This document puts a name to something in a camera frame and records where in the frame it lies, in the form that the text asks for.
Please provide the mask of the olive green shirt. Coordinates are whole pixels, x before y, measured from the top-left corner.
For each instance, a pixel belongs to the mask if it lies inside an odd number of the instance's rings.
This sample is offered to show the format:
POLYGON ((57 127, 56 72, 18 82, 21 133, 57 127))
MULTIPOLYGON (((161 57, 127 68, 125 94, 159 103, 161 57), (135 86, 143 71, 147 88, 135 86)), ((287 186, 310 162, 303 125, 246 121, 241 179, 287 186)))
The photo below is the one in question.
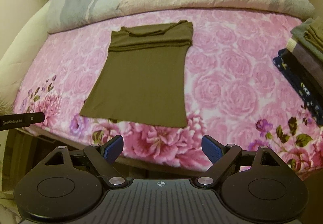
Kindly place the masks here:
POLYGON ((185 58, 192 43, 187 20, 113 31, 81 116, 186 127, 185 58))

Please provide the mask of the stack of folded clothes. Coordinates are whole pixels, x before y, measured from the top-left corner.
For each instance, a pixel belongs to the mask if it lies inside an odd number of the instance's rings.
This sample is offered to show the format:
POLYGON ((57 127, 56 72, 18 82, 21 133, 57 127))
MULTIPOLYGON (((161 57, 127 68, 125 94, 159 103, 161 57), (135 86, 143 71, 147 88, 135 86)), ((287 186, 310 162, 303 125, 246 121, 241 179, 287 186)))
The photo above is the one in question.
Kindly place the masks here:
POLYGON ((322 126, 322 18, 309 18, 291 30, 273 64, 298 93, 316 124, 322 126))

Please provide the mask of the cream mattress edge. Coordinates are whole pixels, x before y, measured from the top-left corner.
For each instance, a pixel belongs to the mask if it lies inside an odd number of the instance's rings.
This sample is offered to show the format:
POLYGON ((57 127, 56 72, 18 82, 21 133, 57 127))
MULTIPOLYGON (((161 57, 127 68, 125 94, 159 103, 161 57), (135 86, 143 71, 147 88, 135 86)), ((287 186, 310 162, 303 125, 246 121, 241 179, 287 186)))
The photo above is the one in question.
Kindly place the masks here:
POLYGON ((21 83, 48 37, 48 1, 19 31, 1 58, 1 114, 12 114, 21 83))

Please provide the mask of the pink rose floral blanket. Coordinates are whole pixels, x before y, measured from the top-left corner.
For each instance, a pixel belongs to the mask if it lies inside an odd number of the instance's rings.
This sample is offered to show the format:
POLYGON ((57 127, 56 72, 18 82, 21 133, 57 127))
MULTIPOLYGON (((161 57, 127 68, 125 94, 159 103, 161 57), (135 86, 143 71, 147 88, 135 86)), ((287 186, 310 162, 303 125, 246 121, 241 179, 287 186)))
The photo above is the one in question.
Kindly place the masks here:
POLYGON ((124 137, 118 161, 150 170, 205 171, 207 134, 245 150, 267 145, 300 176, 322 168, 322 129, 273 65, 300 21, 283 14, 186 9, 114 18, 50 35, 14 102, 15 113, 43 112, 29 128, 72 146, 124 137), (193 45, 185 61, 185 128, 83 118, 79 112, 107 59, 112 31, 187 20, 193 45))

